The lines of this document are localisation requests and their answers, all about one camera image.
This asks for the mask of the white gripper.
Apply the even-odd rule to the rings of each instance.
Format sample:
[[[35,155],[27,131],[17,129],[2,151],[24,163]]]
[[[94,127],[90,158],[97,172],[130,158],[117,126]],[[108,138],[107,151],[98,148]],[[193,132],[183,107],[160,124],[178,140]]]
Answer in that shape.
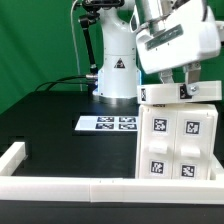
[[[149,28],[136,35],[137,50],[146,74],[159,72],[163,84],[174,82],[172,68],[183,67],[188,93],[199,90],[200,61],[214,58],[221,49],[211,8],[203,0],[189,0],[165,20],[165,28],[152,34]]]

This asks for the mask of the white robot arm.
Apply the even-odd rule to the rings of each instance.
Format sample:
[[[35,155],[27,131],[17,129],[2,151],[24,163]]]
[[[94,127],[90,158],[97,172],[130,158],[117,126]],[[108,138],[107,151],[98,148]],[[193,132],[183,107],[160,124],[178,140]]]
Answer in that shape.
[[[117,7],[100,10],[104,62],[98,72],[100,100],[140,104],[216,101],[219,81],[200,81],[200,62],[219,55],[224,22],[206,0],[125,0],[126,23]]]

